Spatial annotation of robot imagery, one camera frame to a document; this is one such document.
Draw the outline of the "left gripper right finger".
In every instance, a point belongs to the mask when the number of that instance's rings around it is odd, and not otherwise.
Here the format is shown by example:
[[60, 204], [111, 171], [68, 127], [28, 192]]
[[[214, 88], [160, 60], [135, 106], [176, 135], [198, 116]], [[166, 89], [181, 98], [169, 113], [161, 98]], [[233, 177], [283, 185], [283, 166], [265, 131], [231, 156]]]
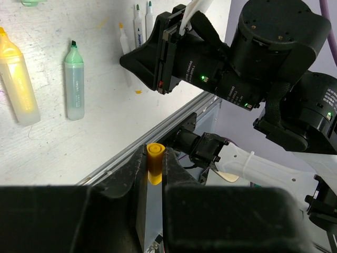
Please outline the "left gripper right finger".
[[163, 155], [166, 252], [312, 252], [298, 207], [280, 188], [203, 186]]

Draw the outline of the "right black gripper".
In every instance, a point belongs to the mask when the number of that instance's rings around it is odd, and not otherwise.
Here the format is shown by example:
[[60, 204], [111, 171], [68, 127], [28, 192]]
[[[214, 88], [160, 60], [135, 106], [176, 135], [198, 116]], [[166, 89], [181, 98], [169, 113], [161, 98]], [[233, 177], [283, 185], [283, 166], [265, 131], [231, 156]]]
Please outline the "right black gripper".
[[194, 13], [184, 35], [178, 29], [186, 8], [163, 12], [150, 38], [121, 56], [120, 65], [162, 94], [185, 81], [248, 110], [261, 102], [278, 108], [292, 87], [285, 72], [289, 9], [289, 4], [244, 5], [230, 45], [202, 12]]

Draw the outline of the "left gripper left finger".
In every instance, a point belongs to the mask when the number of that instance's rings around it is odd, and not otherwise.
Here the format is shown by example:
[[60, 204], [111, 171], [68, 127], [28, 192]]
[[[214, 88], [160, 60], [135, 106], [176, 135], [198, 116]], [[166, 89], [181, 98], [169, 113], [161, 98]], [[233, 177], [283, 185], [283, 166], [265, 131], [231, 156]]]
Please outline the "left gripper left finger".
[[147, 150], [94, 186], [1, 187], [1, 252], [143, 252]]

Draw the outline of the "yellow capped white marker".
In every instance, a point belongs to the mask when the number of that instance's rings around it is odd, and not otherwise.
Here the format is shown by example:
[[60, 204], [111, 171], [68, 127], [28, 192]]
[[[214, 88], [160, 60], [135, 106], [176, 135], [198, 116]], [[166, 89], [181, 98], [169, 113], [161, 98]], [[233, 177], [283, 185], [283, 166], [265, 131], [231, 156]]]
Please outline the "yellow capped white marker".
[[[130, 49], [130, 46], [128, 44], [128, 37], [125, 33], [124, 26], [121, 22], [119, 22], [119, 28], [120, 28], [120, 33], [121, 33], [120, 43], [121, 43], [123, 55], [125, 55], [125, 54], [129, 53], [131, 51], [131, 49]], [[125, 72], [127, 87], [131, 88], [132, 87], [132, 80], [131, 80], [130, 73], [126, 69], [124, 69], [124, 72]]]

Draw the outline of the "dark green marker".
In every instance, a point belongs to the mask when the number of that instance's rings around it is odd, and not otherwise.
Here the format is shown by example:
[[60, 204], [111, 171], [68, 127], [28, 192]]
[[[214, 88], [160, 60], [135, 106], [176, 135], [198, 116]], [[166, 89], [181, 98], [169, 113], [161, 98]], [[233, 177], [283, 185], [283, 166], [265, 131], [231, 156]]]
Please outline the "dark green marker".
[[138, 48], [142, 46], [144, 43], [143, 16], [141, 14], [139, 4], [135, 5], [133, 24], [134, 24], [135, 47]]

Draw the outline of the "green capped white marker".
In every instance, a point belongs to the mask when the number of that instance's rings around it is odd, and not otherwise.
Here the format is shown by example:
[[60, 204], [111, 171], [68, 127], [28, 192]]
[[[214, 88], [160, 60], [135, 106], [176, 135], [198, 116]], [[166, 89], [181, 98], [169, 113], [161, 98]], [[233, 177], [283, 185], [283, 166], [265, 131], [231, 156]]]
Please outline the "green capped white marker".
[[154, 15], [152, 8], [152, 1], [148, 1], [147, 12], [145, 15], [145, 28], [146, 28], [146, 39], [148, 40], [151, 36], [154, 27]]

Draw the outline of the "light green highlighter body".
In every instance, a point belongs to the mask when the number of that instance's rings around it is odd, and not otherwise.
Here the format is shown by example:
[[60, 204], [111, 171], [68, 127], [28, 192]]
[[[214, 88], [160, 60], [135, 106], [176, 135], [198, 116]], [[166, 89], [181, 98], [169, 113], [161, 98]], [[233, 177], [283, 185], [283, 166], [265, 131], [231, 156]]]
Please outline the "light green highlighter body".
[[67, 117], [80, 120], [85, 115], [84, 61], [75, 41], [64, 61]]

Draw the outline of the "small yellow marker cap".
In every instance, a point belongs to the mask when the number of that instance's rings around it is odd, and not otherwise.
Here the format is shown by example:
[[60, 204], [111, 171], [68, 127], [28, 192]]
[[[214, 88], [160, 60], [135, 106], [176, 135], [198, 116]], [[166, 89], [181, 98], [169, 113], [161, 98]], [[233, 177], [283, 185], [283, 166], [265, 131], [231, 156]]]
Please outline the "small yellow marker cap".
[[155, 186], [162, 181], [162, 165], [165, 146], [160, 143], [150, 143], [146, 148], [148, 180]]

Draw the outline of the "light green marker cap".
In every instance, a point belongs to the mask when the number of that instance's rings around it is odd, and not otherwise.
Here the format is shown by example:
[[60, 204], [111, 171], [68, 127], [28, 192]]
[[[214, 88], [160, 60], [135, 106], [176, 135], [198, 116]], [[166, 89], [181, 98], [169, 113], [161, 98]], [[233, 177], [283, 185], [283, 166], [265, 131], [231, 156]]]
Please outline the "light green marker cap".
[[35, 7], [39, 3], [43, 3], [43, 2], [46, 2], [46, 0], [21, 0], [21, 3], [25, 7]]

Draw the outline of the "yellow highlighter body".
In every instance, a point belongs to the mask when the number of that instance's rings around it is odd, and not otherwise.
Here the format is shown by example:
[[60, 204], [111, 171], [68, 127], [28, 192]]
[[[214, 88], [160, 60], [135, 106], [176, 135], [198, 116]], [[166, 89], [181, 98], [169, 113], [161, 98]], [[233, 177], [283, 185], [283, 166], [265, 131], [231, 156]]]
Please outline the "yellow highlighter body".
[[1, 28], [1, 78], [20, 125], [41, 120], [24, 55]]

